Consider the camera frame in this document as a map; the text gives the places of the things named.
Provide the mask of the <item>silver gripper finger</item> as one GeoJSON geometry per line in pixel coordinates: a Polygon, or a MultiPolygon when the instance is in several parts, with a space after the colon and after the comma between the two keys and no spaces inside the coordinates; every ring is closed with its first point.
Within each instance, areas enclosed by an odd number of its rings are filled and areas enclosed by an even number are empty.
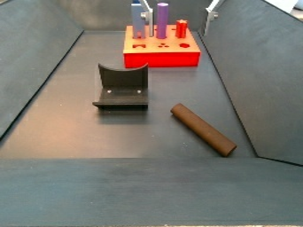
{"type": "Polygon", "coordinates": [[[139,0],[143,8],[141,18],[148,23],[149,37],[153,37],[153,10],[148,5],[147,0],[139,0]]]}
{"type": "Polygon", "coordinates": [[[212,0],[211,4],[205,7],[205,22],[203,36],[207,36],[211,21],[217,17],[217,8],[220,7],[224,0],[212,0]]]}

